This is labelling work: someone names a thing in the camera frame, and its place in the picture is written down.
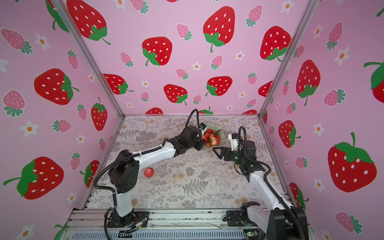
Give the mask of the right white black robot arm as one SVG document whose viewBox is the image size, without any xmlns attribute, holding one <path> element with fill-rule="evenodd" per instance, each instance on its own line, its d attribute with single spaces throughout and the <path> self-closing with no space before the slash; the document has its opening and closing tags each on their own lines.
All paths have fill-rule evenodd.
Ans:
<svg viewBox="0 0 384 240">
<path fill-rule="evenodd" d="M 240 216 L 244 221 L 258 226 L 267 240 L 309 239 L 308 221 L 304 210 L 292 205 L 268 181 L 272 168 L 257 160 L 254 142 L 238 143 L 234 140 L 230 148 L 215 147 L 213 151 L 220 160 L 237 164 L 241 175 L 246 177 L 264 202 L 265 210 L 260 204 L 243 204 Z"/>
</svg>

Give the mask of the light green scalloped bowl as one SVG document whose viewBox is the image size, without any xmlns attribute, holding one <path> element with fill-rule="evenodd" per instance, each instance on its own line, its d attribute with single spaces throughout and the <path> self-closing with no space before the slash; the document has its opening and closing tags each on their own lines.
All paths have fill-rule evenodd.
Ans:
<svg viewBox="0 0 384 240">
<path fill-rule="evenodd" d="M 203 140 L 206 141 L 205 147 L 218 147 L 225 139 L 224 130 L 218 124 L 206 123 L 206 130 L 203 133 Z"/>
</svg>

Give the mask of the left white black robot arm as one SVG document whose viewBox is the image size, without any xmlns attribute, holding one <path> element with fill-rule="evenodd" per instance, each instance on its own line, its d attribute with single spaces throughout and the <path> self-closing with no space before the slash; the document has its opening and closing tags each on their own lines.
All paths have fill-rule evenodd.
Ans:
<svg viewBox="0 0 384 240">
<path fill-rule="evenodd" d="M 159 161 L 175 158 L 189 149 L 200 151 L 206 144 L 204 123 L 185 126 L 181 134 L 165 138 L 158 147 L 140 152 L 123 150 L 116 160 L 105 167 L 93 180 L 93 187 L 112 192 L 114 206 L 108 210 L 105 224 L 108 228 L 128 227 L 136 223 L 132 205 L 132 191 L 137 184 L 141 170 Z"/>
</svg>

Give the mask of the aluminium rail base frame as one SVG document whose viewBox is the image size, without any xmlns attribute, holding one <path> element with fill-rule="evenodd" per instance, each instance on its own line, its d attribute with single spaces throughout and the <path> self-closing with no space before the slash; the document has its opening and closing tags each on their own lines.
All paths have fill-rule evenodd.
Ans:
<svg viewBox="0 0 384 240">
<path fill-rule="evenodd" d="M 103 210 L 73 211 L 57 240 L 276 240 L 287 233 L 299 239 L 287 220 L 281 230 L 270 211 L 252 203 L 239 209 L 138 209 L 124 227 L 117 214 Z"/>
</svg>

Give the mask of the red fake apple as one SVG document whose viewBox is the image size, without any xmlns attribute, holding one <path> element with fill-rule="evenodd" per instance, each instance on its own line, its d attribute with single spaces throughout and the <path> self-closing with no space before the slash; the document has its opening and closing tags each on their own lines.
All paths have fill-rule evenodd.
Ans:
<svg viewBox="0 0 384 240">
<path fill-rule="evenodd" d="M 146 168 L 144 171 L 144 175 L 147 178 L 151 178 L 155 174 L 155 171 L 152 168 Z"/>
</svg>

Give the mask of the red cherry bunch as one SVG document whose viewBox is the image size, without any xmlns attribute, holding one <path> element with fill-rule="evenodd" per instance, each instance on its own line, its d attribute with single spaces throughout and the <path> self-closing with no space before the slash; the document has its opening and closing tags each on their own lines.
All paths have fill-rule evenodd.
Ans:
<svg viewBox="0 0 384 240">
<path fill-rule="evenodd" d="M 207 131 L 205 131 L 203 133 L 203 136 L 202 136 L 202 140 L 204 140 L 206 143 L 205 143 L 205 147 L 206 148 L 210 148 L 210 147 L 217 147 L 217 146 L 212 146 L 210 144 L 210 138 L 211 137 L 217 137 L 219 140 L 220 140 L 220 143 L 221 143 L 221 136 L 220 136 L 220 133 L 221 133 L 222 130 L 217 130 L 217 131 L 214 131 L 212 129 L 208 129 Z"/>
</svg>

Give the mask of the red yellow fake strawberry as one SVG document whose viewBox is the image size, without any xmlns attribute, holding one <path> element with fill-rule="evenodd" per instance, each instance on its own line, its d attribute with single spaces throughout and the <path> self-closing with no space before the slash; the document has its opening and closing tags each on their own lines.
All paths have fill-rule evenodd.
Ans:
<svg viewBox="0 0 384 240">
<path fill-rule="evenodd" d="M 220 140 L 217 137 L 211 137 L 210 138 L 210 144 L 212 146 L 218 146 L 220 144 Z"/>
</svg>

